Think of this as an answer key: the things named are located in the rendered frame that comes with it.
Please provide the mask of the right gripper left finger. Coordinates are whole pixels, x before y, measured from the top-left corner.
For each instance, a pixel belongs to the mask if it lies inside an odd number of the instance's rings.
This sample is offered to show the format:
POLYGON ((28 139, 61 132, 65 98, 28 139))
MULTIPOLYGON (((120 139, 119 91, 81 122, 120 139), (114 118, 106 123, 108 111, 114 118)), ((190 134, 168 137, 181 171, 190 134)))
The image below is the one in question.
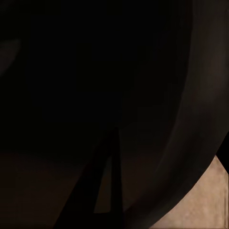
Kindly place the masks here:
POLYGON ((118 127, 102 134, 52 229, 124 229, 118 127), (110 157, 111 210, 94 213, 106 161, 110 157))

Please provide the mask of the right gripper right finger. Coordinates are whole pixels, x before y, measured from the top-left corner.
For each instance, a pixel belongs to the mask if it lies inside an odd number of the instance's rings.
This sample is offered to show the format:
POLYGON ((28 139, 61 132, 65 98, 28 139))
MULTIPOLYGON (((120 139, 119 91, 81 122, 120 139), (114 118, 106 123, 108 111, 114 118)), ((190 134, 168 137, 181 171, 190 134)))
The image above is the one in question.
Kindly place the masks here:
POLYGON ((229 174, 229 131, 224 138, 216 156, 229 174))

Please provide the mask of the cauldron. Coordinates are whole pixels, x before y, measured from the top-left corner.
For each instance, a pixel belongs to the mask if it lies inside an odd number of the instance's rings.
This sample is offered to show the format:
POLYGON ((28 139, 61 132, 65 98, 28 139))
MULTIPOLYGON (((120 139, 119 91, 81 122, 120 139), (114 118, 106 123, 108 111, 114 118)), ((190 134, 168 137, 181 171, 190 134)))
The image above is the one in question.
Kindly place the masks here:
POLYGON ((229 0, 0 0, 0 229, 52 229, 114 127, 124 229, 149 229, 229 131, 229 0))

